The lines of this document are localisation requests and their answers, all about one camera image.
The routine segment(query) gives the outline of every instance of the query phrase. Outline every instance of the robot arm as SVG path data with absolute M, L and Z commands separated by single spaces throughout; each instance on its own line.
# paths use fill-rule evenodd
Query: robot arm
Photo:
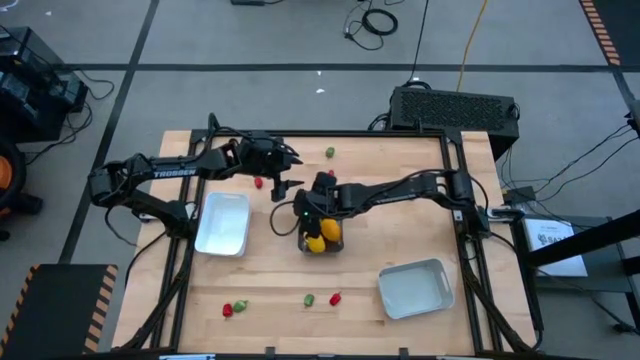
M 169 236 L 191 238 L 197 221 L 192 221 L 180 201 L 157 199 L 136 190 L 141 183 L 152 179 L 198 176 L 206 180 L 225 180 L 236 174 L 273 179 L 271 199 L 284 199 L 286 191 L 301 181 L 282 181 L 280 173 L 293 165 L 302 164 L 298 154 L 282 138 L 265 132 L 241 133 L 235 139 L 211 148 L 215 131 L 222 129 L 215 116 L 210 115 L 209 137 L 205 149 L 195 156 L 147 158 L 136 154 L 125 161 L 114 161 L 91 172 L 88 177 L 91 201 L 94 205 L 111 208 L 125 206 L 138 216 L 141 213 L 158 218 Z
M 302 230 L 320 235 L 319 219 L 343 220 L 374 206 L 418 198 L 431 199 L 445 209 L 458 210 L 472 235 L 485 237 L 489 230 L 484 209 L 475 204 L 471 176 L 458 170 L 422 170 L 398 181 L 377 184 L 336 184 L 336 178 L 320 172 L 311 191 L 298 190 L 294 214 Z

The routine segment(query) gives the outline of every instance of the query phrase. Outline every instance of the cable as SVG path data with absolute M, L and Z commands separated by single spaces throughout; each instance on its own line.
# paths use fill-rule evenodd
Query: cable
M 385 0 L 385 5 L 397 5 L 397 4 L 402 3 L 403 1 L 404 0 L 388 4 L 387 1 Z M 369 3 L 369 7 L 366 10 L 364 10 L 361 7 L 361 5 L 362 5 L 362 3 L 367 3 L 367 2 Z M 361 49 L 364 49 L 364 50 L 367 50 L 367 51 L 380 50 L 384 46 L 384 38 L 383 37 L 384 36 L 389 36 L 391 34 L 394 34 L 398 30 L 398 18 L 396 18 L 395 15 L 393 15 L 389 11 L 372 8 L 373 7 L 373 0 L 366 0 L 366 1 L 362 2 L 362 3 L 357 4 L 354 8 L 352 8 L 347 13 L 346 18 L 344 19 L 344 24 L 342 25 L 342 34 L 344 35 L 345 39 L 353 41 Z M 362 14 L 362 18 L 360 20 L 349 21 L 349 19 L 351 18 L 351 14 L 353 14 L 353 12 L 356 9 L 364 10 L 364 14 Z M 373 14 L 383 15 L 383 16 L 387 17 L 389 20 L 391 20 L 391 23 L 392 23 L 391 28 L 389 30 L 380 30 L 380 29 L 376 28 L 375 25 L 373 25 L 373 23 L 371 21 L 369 21 L 369 16 L 371 16 Z M 358 24 L 359 26 L 355 31 L 352 32 L 351 31 L 351 27 L 353 26 L 353 24 Z M 356 36 L 356 34 L 358 34 L 358 32 L 360 32 L 360 30 L 362 28 L 364 28 L 365 30 L 367 30 L 369 33 L 371 33 L 373 35 L 377 35 L 378 38 L 380 39 L 380 45 L 375 46 L 375 47 L 367 47 L 367 46 L 361 44 L 358 40 L 356 40 L 355 36 Z
M 509 248 L 511 248 L 511 250 L 513 250 L 513 252 L 516 254 L 517 256 L 517 251 L 516 251 L 516 247 L 511 243 L 511 241 L 507 240 L 506 238 L 504 238 L 501 235 L 498 235 L 494 232 L 491 232 L 491 235 L 495 238 L 497 238 L 498 240 L 502 241 L 504 244 L 506 244 L 507 246 L 509 246 Z M 620 325 L 619 331 L 625 331 L 625 332 L 632 332 L 636 335 L 640 335 L 640 331 L 638 329 L 636 329 L 635 327 L 629 325 L 628 323 L 626 323 L 624 320 L 622 320 L 620 317 L 618 317 L 616 314 L 614 314 L 611 310 L 609 310 L 607 307 L 605 307 L 604 305 L 602 305 L 602 303 L 600 301 L 598 301 L 598 299 L 596 299 L 596 297 L 591 293 L 591 291 L 583 288 L 582 286 L 570 283 L 566 280 L 560 279 L 557 276 L 551 275 L 548 272 L 541 270 L 540 268 L 535 268 L 532 266 L 529 266 L 532 270 L 534 271 L 538 271 L 541 272 L 542 274 L 546 275 L 547 277 L 549 277 L 549 279 L 562 284 L 566 287 L 571 287 L 577 290 L 580 290 L 581 292 L 587 294 L 590 298 L 591 301 L 593 301 L 594 304 L 596 304 L 596 306 L 598 306 L 602 311 L 604 311 L 605 313 L 607 313 L 607 315 L 609 315 L 612 319 L 614 319 L 618 325 Z
M 471 30 L 471 35 L 469 35 L 467 46 L 464 48 L 464 56 L 462 57 L 462 66 L 460 66 L 460 75 L 458 76 L 458 86 L 456 86 L 456 92 L 460 91 L 460 87 L 462 87 L 462 76 L 464 75 L 464 66 L 467 63 L 467 55 L 469 54 L 469 48 L 471 47 L 473 36 L 476 34 L 476 29 L 478 28 L 478 24 L 480 24 L 480 19 L 482 19 L 482 14 L 484 14 L 484 9 L 487 7 L 488 2 L 489 0 L 484 0 L 484 2 L 482 3 L 480 12 L 478 13 L 478 17 L 476 18 L 476 23 L 473 24 L 473 30 Z
M 484 214 L 486 216 L 489 216 L 489 195 L 487 195 L 487 191 L 484 189 L 484 186 L 480 184 L 480 181 L 476 180 L 476 178 L 474 178 L 471 175 L 469 175 L 469 177 L 471 178 L 471 181 L 476 183 L 480 187 L 480 190 L 482 190 L 482 195 L 484 195 L 484 203 L 485 203 Z
M 409 75 L 409 80 L 407 80 L 407 82 L 413 79 L 413 74 L 415 74 L 416 66 L 418 64 L 418 55 L 420 54 L 420 45 L 422 44 L 422 34 L 424 33 L 424 23 L 427 20 L 427 9 L 429 8 L 429 0 L 425 0 L 425 1 L 426 2 L 424 4 L 424 12 L 422 13 L 422 25 L 420 25 L 420 35 L 418 35 L 418 46 L 416 46 L 416 55 L 413 58 L 413 65 L 411 66 L 411 75 Z
M 109 228 L 109 230 L 111 230 L 111 232 L 113 233 L 113 235 L 115 235 L 118 239 L 122 240 L 125 244 L 136 247 L 136 244 L 134 244 L 133 242 L 127 240 L 124 236 L 120 235 L 120 233 L 118 231 L 116 231 L 116 229 L 113 227 L 113 225 L 111 225 L 111 222 L 109 221 L 109 214 L 111 214 L 111 210 L 113 210 L 113 206 L 109 207 L 107 209 L 107 212 L 104 213 L 104 222 L 105 224 L 107 224 L 107 227 Z
M 544 188 L 546 188 L 547 186 L 549 186 L 549 184 L 556 179 L 557 177 L 561 176 L 562 174 L 565 173 L 565 171 L 567 171 L 569 168 L 571 168 L 573 165 L 577 164 L 580 160 L 582 160 L 584 157 L 586 157 L 587 155 L 591 154 L 592 152 L 594 152 L 596 149 L 598 149 L 600 146 L 602 146 L 603 144 L 605 144 L 607 141 L 614 139 L 614 135 L 616 135 L 618 133 L 618 131 L 624 129 L 625 127 L 629 126 L 628 124 L 625 124 L 621 127 L 619 127 L 616 131 L 614 131 L 613 133 L 611 133 L 610 135 L 608 135 L 606 138 L 604 138 L 604 140 L 600 141 L 598 144 L 596 144 L 594 147 L 592 147 L 591 149 L 589 149 L 587 152 L 585 152 L 584 154 L 582 154 L 581 156 L 579 156 L 577 159 L 569 162 L 569 164 L 567 164 L 567 166 L 565 166 L 562 170 L 558 171 L 557 174 L 553 175 L 551 178 L 549 178 L 549 180 L 547 181 L 546 184 L 544 184 L 540 189 L 536 190 L 535 193 L 538 193 L 542 190 L 544 190 Z
M 604 166 L 604 164 L 606 164 L 607 161 L 609 161 L 609 159 L 611 159 L 615 154 L 617 154 L 620 150 L 622 150 L 625 146 L 629 145 L 634 140 L 638 140 L 638 138 L 634 137 L 633 139 L 625 142 L 616 151 L 614 151 L 611 155 L 607 156 L 607 158 L 604 159 L 604 161 L 601 162 L 600 165 L 596 166 L 595 169 L 593 169 L 593 170 L 591 170 L 591 171 L 589 171 L 589 172 L 587 172 L 585 174 L 582 174 L 580 176 L 576 176 L 576 177 L 574 177 L 572 179 L 569 179 L 569 180 L 565 181 L 564 183 L 562 183 L 562 185 L 560 185 L 560 187 L 558 188 L 558 190 L 556 190 L 556 192 L 554 192 L 552 195 L 549 195 L 549 196 L 545 197 L 544 199 L 538 200 L 538 202 L 547 201 L 547 200 L 553 198 L 554 196 L 558 195 L 560 193 L 560 191 L 562 191 L 562 188 L 564 188 L 567 184 L 570 184 L 570 183 L 572 183 L 572 182 L 574 182 L 576 180 L 582 179 L 582 178 L 584 178 L 584 177 L 586 177 L 588 175 L 591 175 L 594 172 L 598 171 L 598 169 L 600 169 L 602 166 Z
M 129 263 L 129 266 L 127 266 L 127 272 L 125 274 L 124 277 L 124 286 L 126 287 L 127 284 L 129 283 L 129 273 L 131 272 L 131 269 L 133 268 L 133 264 L 135 264 L 136 260 L 138 260 L 138 258 L 140 257 L 140 255 L 142 255 L 145 251 L 147 251 L 150 247 L 152 247 L 155 243 L 157 243 L 158 241 L 160 241 L 160 239 L 162 239 L 163 236 L 165 236 L 167 234 L 167 230 L 163 231 L 160 235 L 158 235 L 155 239 L 151 240 L 150 243 L 148 243 L 147 245 L 145 245 L 142 249 L 140 249 L 140 251 L 138 251 L 138 253 L 133 257 L 133 259 L 131 259 L 131 262 Z
M 100 100 L 104 100 L 106 99 L 109 95 L 111 95 L 113 93 L 113 91 L 116 89 L 116 84 L 113 81 L 110 80 L 105 80 L 105 79 L 94 79 L 92 77 L 90 77 L 89 75 L 87 75 L 87 73 L 84 72 L 84 70 L 80 70 L 78 69 L 78 71 L 85 77 L 87 78 L 87 80 L 94 82 L 96 84 L 108 84 L 110 86 L 109 90 L 107 91 L 106 94 L 97 97 L 94 93 L 93 90 L 91 90 L 90 87 L 87 86 L 87 89 L 89 89 L 89 94 L 91 95 L 91 97 L 96 100 L 96 101 L 100 101 Z
M 197 211 L 197 206 L 195 206 L 193 208 L 193 212 L 191 213 L 191 215 L 189 216 L 189 221 L 193 220 L 193 218 L 195 217 Z M 127 273 L 125 275 L 124 278 L 124 286 L 127 286 L 127 283 L 129 282 L 129 273 L 131 272 L 131 269 L 133 268 L 133 264 L 135 264 L 136 260 L 138 260 L 138 258 L 145 252 L 147 251 L 149 248 L 151 248 L 155 243 L 157 243 L 158 241 L 160 241 L 160 239 L 162 239 L 163 236 L 165 236 L 167 234 L 167 230 L 165 229 L 165 231 L 163 231 L 160 235 L 158 235 L 155 239 L 151 240 L 151 242 L 149 242 L 147 245 L 145 245 L 142 249 L 140 249 L 140 251 L 138 251 L 138 253 L 133 257 L 133 259 L 131 259 L 131 262 L 129 263 L 129 266 L 127 266 Z
M 25 154 L 35 154 L 35 155 L 33 155 L 33 157 L 30 160 L 27 160 L 27 162 L 26 162 L 27 165 L 33 164 L 36 160 L 38 160 L 38 158 L 40 158 L 42 155 L 44 155 L 49 150 L 53 149 L 54 147 L 56 147 L 58 145 L 71 144 L 74 141 L 76 141 L 76 139 L 77 139 L 76 135 L 78 135 L 78 133 L 80 133 L 84 129 L 88 128 L 89 125 L 91 125 L 91 123 L 93 122 L 93 110 L 91 109 L 91 106 L 89 106 L 89 104 L 85 103 L 85 104 L 82 105 L 82 107 L 89 111 L 89 113 L 87 114 L 87 117 L 85 118 L 84 122 L 80 126 L 74 127 L 71 124 L 71 120 L 69 119 L 69 114 L 67 114 L 66 117 L 65 117 L 65 121 L 67 122 L 67 127 L 69 129 L 71 129 L 71 134 L 65 136 L 62 140 L 59 140 L 59 141 L 56 141 L 55 143 L 47 145 L 44 149 L 42 149 L 40 151 L 27 151 L 27 152 L 25 152 Z
M 273 231 L 274 234 L 278 235 L 278 236 L 288 236 L 291 235 L 291 233 L 293 233 L 297 228 L 298 225 L 300 225 L 300 219 L 298 218 L 298 220 L 296 221 L 296 224 L 293 225 L 293 228 L 287 232 L 284 233 L 280 233 L 276 230 L 275 226 L 273 225 L 273 216 L 276 213 L 276 210 L 278 210 L 280 207 L 285 206 L 285 205 L 290 205 L 293 204 L 293 201 L 285 201 L 283 203 L 280 203 L 278 205 L 276 205 L 273 210 L 271 210 L 271 215 L 269 215 L 269 225 L 271 225 L 271 230 Z

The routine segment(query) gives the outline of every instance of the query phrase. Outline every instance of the white tray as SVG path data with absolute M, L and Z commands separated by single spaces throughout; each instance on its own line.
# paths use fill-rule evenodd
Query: white tray
M 250 215 L 246 195 L 209 193 L 200 216 L 196 251 L 218 256 L 244 255 Z
M 448 309 L 454 304 L 444 267 L 438 259 L 416 261 L 380 271 L 378 286 L 392 319 Z

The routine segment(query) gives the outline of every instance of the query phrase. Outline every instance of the green pepper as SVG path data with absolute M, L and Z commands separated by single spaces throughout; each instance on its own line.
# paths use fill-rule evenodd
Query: green pepper
M 315 300 L 315 296 L 311 295 L 311 294 L 307 294 L 307 296 L 304 297 L 304 307 L 309 307 L 311 305 L 313 305 L 313 301 Z
M 336 153 L 336 149 L 334 149 L 333 146 L 329 146 L 327 148 L 327 151 L 324 152 L 325 156 L 328 157 L 329 159 L 331 159 L 333 155 L 335 155 L 335 153 Z
M 233 312 L 243 312 L 247 308 L 249 300 L 238 300 L 233 303 Z

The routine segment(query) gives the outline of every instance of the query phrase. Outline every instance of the red pepper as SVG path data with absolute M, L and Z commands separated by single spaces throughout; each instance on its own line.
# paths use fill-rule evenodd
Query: red pepper
M 340 296 L 340 293 L 335 293 L 331 296 L 331 299 L 329 299 L 329 304 L 331 304 L 331 306 L 336 306 L 338 305 L 340 300 L 342 300 L 342 296 Z
M 231 315 L 233 315 L 233 307 L 231 307 L 231 304 L 224 304 L 222 307 L 222 316 L 231 317 Z

